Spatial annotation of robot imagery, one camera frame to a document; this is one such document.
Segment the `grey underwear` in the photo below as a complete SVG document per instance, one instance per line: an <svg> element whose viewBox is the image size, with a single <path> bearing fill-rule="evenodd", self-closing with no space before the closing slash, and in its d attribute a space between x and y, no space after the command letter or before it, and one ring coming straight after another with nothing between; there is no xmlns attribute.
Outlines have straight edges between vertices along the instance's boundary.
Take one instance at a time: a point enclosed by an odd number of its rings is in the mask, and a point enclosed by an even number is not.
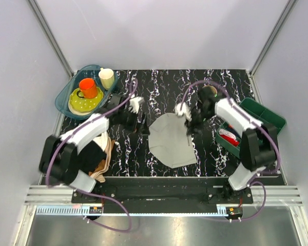
<svg viewBox="0 0 308 246"><path fill-rule="evenodd" d="M151 154L169 168L197 162L192 139L186 135L185 119L165 113L149 127L148 146Z"/></svg>

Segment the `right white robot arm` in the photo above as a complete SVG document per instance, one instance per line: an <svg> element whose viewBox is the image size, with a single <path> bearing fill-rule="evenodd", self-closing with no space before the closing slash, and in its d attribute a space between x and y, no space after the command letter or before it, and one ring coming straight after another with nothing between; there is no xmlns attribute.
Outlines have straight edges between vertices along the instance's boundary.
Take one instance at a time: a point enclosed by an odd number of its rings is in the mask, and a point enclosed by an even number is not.
<svg viewBox="0 0 308 246"><path fill-rule="evenodd" d="M220 196L225 201L236 202L255 177L273 164L280 166L277 128L252 117L227 92L214 94L209 86L204 86L198 92L196 107L191 109L182 101L176 105L175 113L185 117L188 135L200 133L204 122L217 116L241 137L241 162L221 191Z"/></svg>

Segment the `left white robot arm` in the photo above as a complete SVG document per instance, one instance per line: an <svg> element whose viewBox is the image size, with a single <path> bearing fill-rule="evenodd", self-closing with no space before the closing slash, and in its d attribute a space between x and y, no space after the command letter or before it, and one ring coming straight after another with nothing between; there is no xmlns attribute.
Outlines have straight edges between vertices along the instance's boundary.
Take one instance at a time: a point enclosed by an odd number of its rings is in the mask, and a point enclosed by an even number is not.
<svg viewBox="0 0 308 246"><path fill-rule="evenodd" d="M97 180L82 170L80 154L93 147L94 139L103 136L114 125L148 135L146 114L139 113L143 102L144 98L140 96L113 94L110 101L95 110L75 129L60 136L50 135L44 144L39 171L47 177L83 190L82 195L88 202L97 202L101 191L95 187Z"/></svg>

